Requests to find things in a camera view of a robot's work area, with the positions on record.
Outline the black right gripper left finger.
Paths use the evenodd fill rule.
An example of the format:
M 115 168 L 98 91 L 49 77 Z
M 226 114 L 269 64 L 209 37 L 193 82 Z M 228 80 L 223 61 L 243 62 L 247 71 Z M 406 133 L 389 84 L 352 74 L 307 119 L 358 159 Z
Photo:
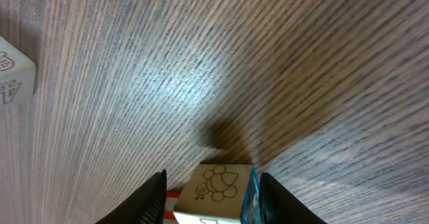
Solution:
M 166 170 L 156 172 L 96 224 L 162 224 L 167 194 Z

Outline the green Z wooden block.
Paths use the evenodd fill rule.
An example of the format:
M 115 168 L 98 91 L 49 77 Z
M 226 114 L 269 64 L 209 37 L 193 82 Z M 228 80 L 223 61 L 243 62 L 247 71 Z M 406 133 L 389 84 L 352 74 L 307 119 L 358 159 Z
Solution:
M 22 103 L 34 94 L 37 66 L 1 37 L 1 108 Z

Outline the blue H wooden block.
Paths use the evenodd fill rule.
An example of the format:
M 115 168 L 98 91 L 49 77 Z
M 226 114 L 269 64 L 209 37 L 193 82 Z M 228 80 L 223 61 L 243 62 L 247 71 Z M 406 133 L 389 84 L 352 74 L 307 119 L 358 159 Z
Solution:
M 173 213 L 179 224 L 261 224 L 254 166 L 199 164 Z

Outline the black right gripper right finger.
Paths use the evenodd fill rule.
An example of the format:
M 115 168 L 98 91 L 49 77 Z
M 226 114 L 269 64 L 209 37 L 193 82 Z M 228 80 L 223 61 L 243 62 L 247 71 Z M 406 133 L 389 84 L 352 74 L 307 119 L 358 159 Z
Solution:
M 263 172 L 259 183 L 263 224 L 326 224 L 271 174 Z

